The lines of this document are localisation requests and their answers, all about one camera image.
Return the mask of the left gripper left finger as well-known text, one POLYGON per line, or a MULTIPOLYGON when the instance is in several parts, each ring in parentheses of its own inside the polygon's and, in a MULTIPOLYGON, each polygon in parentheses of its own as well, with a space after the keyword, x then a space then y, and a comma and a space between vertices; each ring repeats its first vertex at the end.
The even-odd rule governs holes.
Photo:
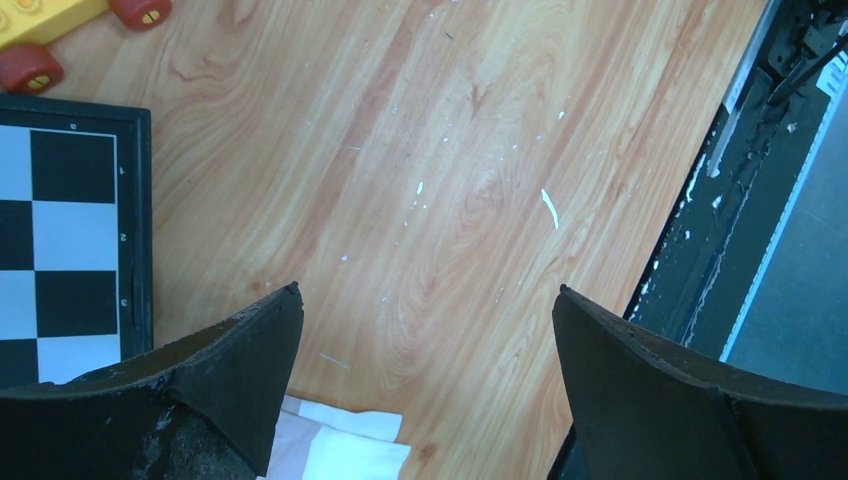
POLYGON ((297 283, 151 352, 1 393, 5 479, 266 474, 304 325, 297 283))

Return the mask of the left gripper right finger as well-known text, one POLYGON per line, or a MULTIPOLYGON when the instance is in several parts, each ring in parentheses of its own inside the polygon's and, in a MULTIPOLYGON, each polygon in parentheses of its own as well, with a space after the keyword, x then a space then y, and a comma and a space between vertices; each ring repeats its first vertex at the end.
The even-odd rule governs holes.
POLYGON ((590 478, 846 477, 845 395, 727 365, 568 286, 552 323, 590 478))

